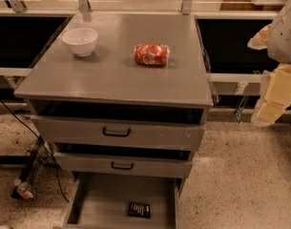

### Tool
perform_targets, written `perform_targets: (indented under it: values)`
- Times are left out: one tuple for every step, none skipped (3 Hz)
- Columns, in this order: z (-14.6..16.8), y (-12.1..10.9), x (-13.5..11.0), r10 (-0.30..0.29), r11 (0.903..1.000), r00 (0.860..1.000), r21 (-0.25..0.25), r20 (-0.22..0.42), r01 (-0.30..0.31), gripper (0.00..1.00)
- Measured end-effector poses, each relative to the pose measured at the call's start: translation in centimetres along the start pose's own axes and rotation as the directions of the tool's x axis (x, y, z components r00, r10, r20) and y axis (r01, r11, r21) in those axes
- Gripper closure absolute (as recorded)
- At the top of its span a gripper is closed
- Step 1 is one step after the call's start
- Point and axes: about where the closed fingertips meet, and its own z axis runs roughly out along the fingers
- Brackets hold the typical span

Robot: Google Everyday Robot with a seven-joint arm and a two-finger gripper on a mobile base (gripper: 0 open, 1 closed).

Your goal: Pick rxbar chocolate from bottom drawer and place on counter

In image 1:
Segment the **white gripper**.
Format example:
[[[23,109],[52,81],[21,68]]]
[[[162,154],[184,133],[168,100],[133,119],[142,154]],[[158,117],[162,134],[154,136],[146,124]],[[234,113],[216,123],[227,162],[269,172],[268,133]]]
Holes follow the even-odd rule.
[[[264,50],[268,46],[270,25],[259,30],[247,43],[253,50]],[[258,127],[273,125],[291,104],[291,64],[281,63],[271,72],[263,99],[256,103],[251,122]]]

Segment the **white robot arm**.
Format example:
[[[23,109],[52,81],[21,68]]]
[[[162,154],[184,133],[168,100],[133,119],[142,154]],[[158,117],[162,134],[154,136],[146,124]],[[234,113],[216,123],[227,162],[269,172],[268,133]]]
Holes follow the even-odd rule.
[[[264,71],[260,80],[260,99],[251,122],[259,127],[275,123],[291,105],[291,0],[248,42],[254,50],[267,49],[268,56],[279,62],[272,72]]]

